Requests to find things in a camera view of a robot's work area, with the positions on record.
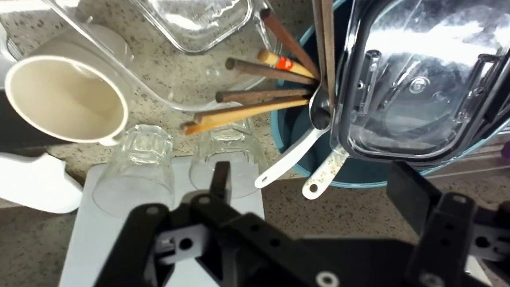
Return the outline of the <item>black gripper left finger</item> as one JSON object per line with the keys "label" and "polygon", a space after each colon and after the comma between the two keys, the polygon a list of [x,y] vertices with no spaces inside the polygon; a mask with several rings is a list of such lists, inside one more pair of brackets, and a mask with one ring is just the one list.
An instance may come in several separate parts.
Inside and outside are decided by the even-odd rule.
{"label": "black gripper left finger", "polygon": [[131,210],[94,287],[164,287],[178,261],[193,258],[220,287],[250,287],[239,242],[226,227],[231,164],[215,164],[206,191],[188,194],[175,210],[142,204]]}

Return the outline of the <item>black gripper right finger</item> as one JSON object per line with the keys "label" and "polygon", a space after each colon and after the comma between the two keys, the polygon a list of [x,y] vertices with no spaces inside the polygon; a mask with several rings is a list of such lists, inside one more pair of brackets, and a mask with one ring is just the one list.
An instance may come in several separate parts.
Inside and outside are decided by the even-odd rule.
{"label": "black gripper right finger", "polygon": [[461,192],[443,192],[406,162],[390,165],[386,192],[419,240],[406,263],[408,287],[488,287],[465,271],[481,259],[510,282],[510,200],[480,207]]}

